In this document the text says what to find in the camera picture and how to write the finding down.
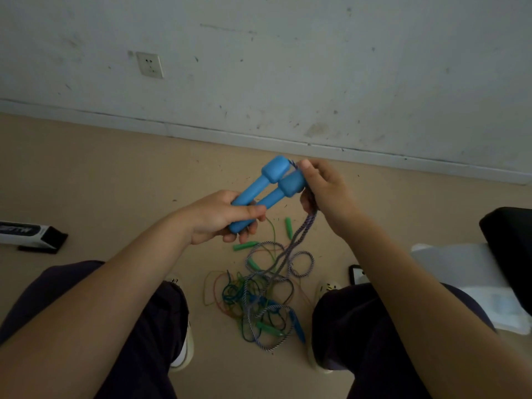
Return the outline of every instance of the right hand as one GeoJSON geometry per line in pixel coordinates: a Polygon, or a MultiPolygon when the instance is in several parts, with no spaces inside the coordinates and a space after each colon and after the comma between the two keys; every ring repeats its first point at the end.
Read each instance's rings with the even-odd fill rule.
{"type": "Polygon", "coordinates": [[[342,175],[326,160],[301,160],[297,166],[312,191],[305,188],[301,194],[303,210],[309,214],[321,210],[333,232],[343,237],[348,233],[349,223],[354,221],[357,208],[342,175]]]}

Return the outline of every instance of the scratch mark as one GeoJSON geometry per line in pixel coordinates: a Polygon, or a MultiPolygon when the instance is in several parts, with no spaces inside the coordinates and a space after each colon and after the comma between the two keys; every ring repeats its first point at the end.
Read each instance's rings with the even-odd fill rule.
{"type": "MultiPolygon", "coordinates": [[[[236,33],[242,33],[243,31],[241,29],[235,29],[235,28],[226,28],[223,26],[216,26],[216,25],[209,25],[209,24],[199,24],[200,26],[204,28],[211,28],[216,29],[216,31],[225,31],[225,32],[236,32],[236,33]]],[[[248,31],[248,33],[252,35],[256,35],[257,32],[255,31],[248,31]]]]}

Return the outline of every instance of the leg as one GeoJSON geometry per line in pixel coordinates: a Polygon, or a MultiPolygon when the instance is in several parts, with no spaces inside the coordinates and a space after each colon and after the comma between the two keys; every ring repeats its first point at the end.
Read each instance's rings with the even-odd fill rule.
{"type": "MultiPolygon", "coordinates": [[[[46,269],[23,292],[0,327],[0,344],[103,262],[46,269]]],[[[96,397],[176,397],[170,363],[183,348],[188,307],[182,290],[163,282],[150,298],[96,397]]]]}
{"type": "MultiPolygon", "coordinates": [[[[482,308],[458,288],[444,285],[490,328],[482,308]]],[[[312,316],[312,348],[318,363],[355,374],[349,397],[427,397],[386,308],[369,283],[333,290],[312,316]]]]}

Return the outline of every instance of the electrical outlet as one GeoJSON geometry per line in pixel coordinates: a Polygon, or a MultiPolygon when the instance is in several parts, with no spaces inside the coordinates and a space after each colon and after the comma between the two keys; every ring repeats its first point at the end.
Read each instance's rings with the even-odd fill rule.
{"type": "Polygon", "coordinates": [[[159,55],[137,52],[137,61],[142,75],[163,78],[163,67],[161,66],[159,55]]]}

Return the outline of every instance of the beige floor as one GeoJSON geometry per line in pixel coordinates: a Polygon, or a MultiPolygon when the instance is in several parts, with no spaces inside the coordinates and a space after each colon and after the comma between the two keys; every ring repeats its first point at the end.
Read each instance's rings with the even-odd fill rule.
{"type": "MultiPolygon", "coordinates": [[[[243,190],[274,153],[148,134],[0,115],[0,219],[51,224],[70,234],[57,255],[0,246],[0,319],[43,269],[87,259],[106,260],[162,215],[218,189],[243,190]]],[[[478,221],[499,206],[532,208],[532,188],[336,162],[360,205],[405,248],[483,241],[478,221]]],[[[301,224],[296,198],[269,210],[281,240],[283,218],[301,224]]],[[[271,238],[264,226],[256,237],[271,238]]],[[[319,216],[302,248],[316,257],[304,280],[313,294],[327,275],[348,283],[354,258],[319,216]]],[[[189,248],[175,267],[191,311],[196,355],[172,375],[180,398],[345,397],[348,373],[315,374],[292,338],[274,354],[241,340],[235,322],[204,307],[210,270],[244,270],[245,253],[211,241],[189,248]]],[[[310,309],[294,303],[308,330],[310,309]]],[[[529,337],[503,334],[532,358],[529,337]]]]}

